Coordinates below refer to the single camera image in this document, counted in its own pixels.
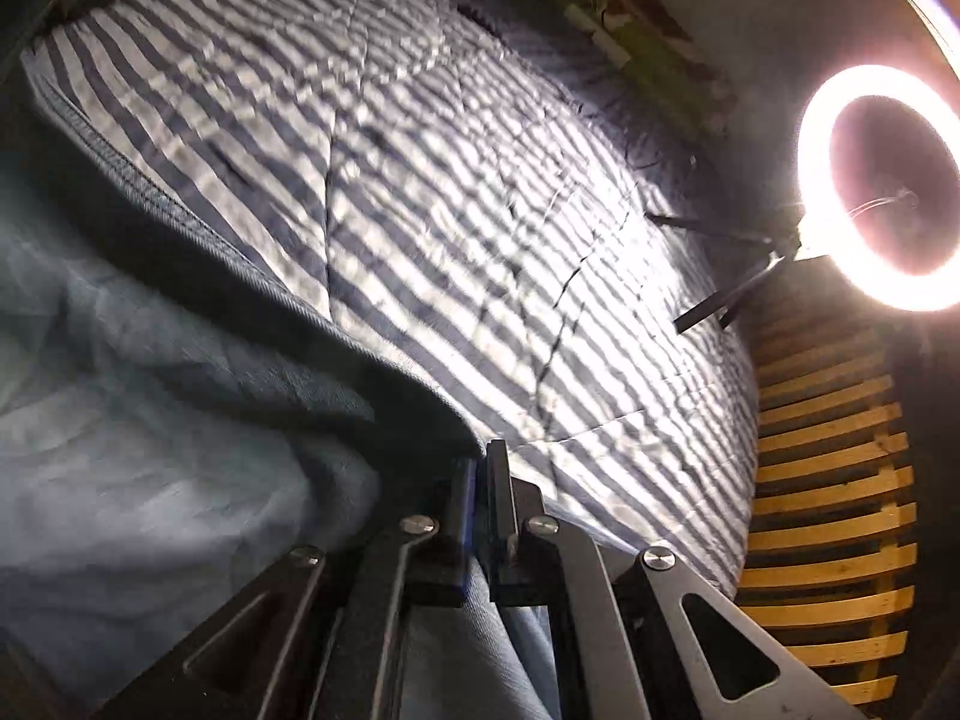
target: screw head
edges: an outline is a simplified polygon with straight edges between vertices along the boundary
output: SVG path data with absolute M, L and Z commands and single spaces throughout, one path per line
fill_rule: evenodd
M 320 556 L 323 554 L 317 547 L 311 547 L 309 544 L 294 547 L 288 553 L 300 565 L 316 565 L 320 562 Z
M 437 530 L 437 523 L 426 514 L 411 514 L 400 520 L 400 530 L 411 536 L 423 536 L 424 533 L 433 533 Z
M 560 523 L 546 514 L 538 514 L 527 520 L 527 530 L 534 536 L 553 536 L 560 530 Z
M 664 546 L 647 547 L 643 563 L 654 571 L 669 571 L 677 564 L 677 556 Z

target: gray cloth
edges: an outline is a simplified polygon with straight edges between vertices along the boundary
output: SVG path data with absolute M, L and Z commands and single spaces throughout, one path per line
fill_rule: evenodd
M 40 149 L 45 136 L 20 124 Z M 349 383 L 117 271 L 24 167 L 0 161 L 0 635 L 85 713 L 292 544 L 334 549 L 360 531 L 383 503 L 382 474 L 322 426 L 377 420 Z M 266 413 L 296 401 L 318 429 L 258 424 L 240 401 Z M 405 455 L 399 440 L 392 461 Z M 544 636 L 530 613 L 512 630 Z M 404 717 L 547 718 L 538 688 L 556 705 L 549 651 L 536 653 L 535 688 L 476 566 L 467 608 L 417 613 L 411 636 Z

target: ring light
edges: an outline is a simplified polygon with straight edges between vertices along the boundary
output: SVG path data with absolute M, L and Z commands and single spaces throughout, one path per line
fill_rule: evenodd
M 800 124 L 797 166 L 803 221 L 856 287 L 907 311 L 938 311 L 960 302 L 960 241 L 949 259 L 928 274 L 906 274 L 872 250 L 857 229 L 833 181 L 830 143 L 844 109 L 865 97 L 885 97 L 922 116 L 960 170 L 960 119 L 920 79 L 881 65 L 841 71 L 813 95 Z

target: blue and white stripe pattern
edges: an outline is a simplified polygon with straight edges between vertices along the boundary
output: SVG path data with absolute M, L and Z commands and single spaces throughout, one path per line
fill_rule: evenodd
M 24 62 L 259 269 L 504 437 L 555 511 L 669 543 L 731 592 L 752 370 L 715 322 L 675 335 L 712 278 L 643 218 L 685 210 L 688 165 L 588 42 L 504 1 L 472 0 L 494 37 L 456 0 L 118 0 Z

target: tripod leg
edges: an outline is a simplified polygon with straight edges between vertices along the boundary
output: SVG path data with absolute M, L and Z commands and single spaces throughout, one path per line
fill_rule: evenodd
M 649 218 L 657 227 L 678 227 L 682 230 L 707 235 L 711 238 L 727 238 L 731 241 L 738 241 L 741 244 L 757 244 L 765 247 L 772 247 L 774 241 L 770 236 L 758 233 L 752 230 L 739 230 L 734 227 L 723 227 L 723 225 L 706 223 L 699 218 L 681 218 L 665 217 L 661 214 L 652 214 L 647 211 L 646 218 Z
M 776 252 L 771 252 L 766 260 L 748 269 L 736 282 L 728 287 L 717 290 L 709 298 L 701 300 L 689 311 L 684 312 L 673 320 L 673 326 L 677 328 L 677 334 L 681 335 L 685 333 L 695 324 L 699 324 L 725 306 L 735 305 L 743 293 L 746 293 L 755 284 L 765 279 L 766 275 L 782 261 L 784 261 L 784 257 Z
M 755 295 L 757 290 L 759 290 L 774 274 L 774 271 L 779 269 L 784 263 L 793 262 L 793 257 L 781 257 L 776 263 L 772 264 L 766 271 L 763 271 L 762 274 L 757 276 L 752 284 L 748 285 L 745 290 L 739 295 L 736 295 L 728 304 L 727 309 L 723 314 L 720 314 L 720 327 L 726 330 L 733 324 L 733 319 L 736 319 L 737 315 L 740 313 L 740 309 L 743 308 L 743 304 L 750 299 L 751 295 Z

